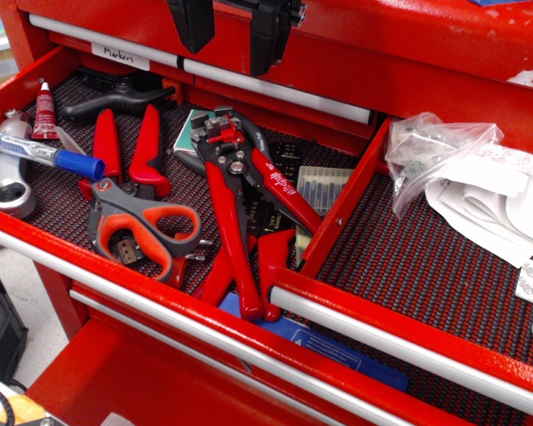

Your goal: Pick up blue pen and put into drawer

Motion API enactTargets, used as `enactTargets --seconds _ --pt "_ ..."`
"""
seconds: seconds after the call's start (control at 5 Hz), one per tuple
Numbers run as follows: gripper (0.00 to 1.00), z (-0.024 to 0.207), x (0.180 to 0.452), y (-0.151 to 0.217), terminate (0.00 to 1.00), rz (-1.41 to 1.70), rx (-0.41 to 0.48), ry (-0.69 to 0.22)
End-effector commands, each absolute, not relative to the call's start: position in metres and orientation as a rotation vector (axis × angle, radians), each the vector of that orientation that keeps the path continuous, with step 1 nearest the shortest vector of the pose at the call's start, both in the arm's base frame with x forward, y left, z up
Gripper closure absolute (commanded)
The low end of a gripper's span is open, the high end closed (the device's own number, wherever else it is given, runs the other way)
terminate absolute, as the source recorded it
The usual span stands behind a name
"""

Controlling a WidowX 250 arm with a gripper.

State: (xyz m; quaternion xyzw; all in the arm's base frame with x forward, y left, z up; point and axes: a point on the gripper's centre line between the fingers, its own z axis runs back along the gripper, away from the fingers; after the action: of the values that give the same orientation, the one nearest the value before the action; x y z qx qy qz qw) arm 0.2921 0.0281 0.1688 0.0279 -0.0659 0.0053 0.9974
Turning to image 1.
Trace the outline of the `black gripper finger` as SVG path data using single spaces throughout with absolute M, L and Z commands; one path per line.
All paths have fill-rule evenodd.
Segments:
M 280 63 L 290 31 L 306 18 L 303 1 L 258 1 L 251 10 L 251 76 Z
M 193 54 L 198 53 L 215 36 L 212 0 L 169 0 L 179 39 Z

